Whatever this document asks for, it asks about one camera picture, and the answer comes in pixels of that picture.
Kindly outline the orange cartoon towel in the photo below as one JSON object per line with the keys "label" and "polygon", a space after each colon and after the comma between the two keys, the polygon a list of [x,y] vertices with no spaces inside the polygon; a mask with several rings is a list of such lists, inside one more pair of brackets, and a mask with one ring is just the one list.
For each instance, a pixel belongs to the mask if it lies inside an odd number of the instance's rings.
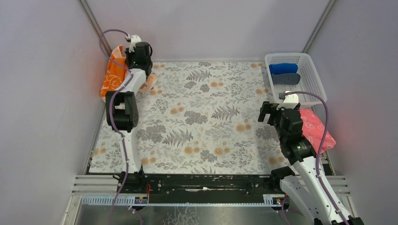
{"label": "orange cartoon towel", "polygon": [[106,101],[106,93],[115,91],[126,77],[126,56],[123,53],[123,45],[117,46],[111,53],[107,64],[107,71],[100,89],[100,97]]}

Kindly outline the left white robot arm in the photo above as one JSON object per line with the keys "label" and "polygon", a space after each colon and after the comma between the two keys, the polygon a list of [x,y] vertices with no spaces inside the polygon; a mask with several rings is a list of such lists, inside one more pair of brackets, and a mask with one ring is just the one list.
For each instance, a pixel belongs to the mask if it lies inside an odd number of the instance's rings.
{"label": "left white robot arm", "polygon": [[106,103],[106,119],[118,135],[124,170],[113,177],[119,193],[149,193],[151,186],[138,156],[139,112],[136,95],[145,84],[153,63],[148,42],[132,44],[126,51],[116,47],[107,64],[101,96]]}

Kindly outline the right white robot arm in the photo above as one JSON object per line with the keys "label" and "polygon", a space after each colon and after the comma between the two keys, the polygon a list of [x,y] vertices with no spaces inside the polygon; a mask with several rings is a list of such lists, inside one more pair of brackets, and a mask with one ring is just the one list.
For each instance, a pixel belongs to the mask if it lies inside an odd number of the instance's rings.
{"label": "right white robot arm", "polygon": [[286,109],[265,101],[258,121],[263,122],[267,115],[267,123],[276,129],[282,154],[290,163],[272,170],[274,185],[296,204],[312,225],[362,225],[362,219],[351,214],[324,177],[320,160],[303,135],[298,107]]}

